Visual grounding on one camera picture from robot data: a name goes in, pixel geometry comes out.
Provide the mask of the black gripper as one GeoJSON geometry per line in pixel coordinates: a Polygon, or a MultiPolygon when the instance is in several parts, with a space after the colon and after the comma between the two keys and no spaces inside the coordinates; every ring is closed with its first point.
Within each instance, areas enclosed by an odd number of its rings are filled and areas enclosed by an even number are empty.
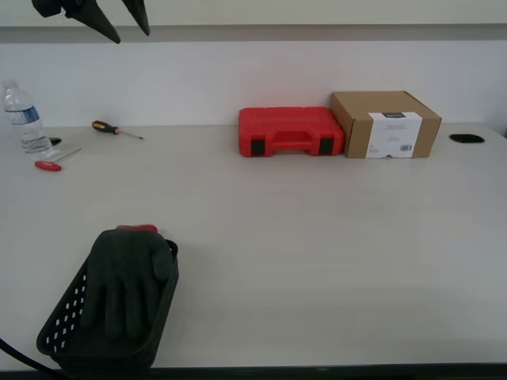
{"type": "MultiPolygon", "coordinates": [[[[143,33],[149,36],[151,30],[144,0],[122,0],[122,3],[143,33]]],[[[116,44],[120,43],[118,33],[95,0],[32,0],[32,6],[42,17],[64,12],[67,18],[75,19],[116,44]]]]}

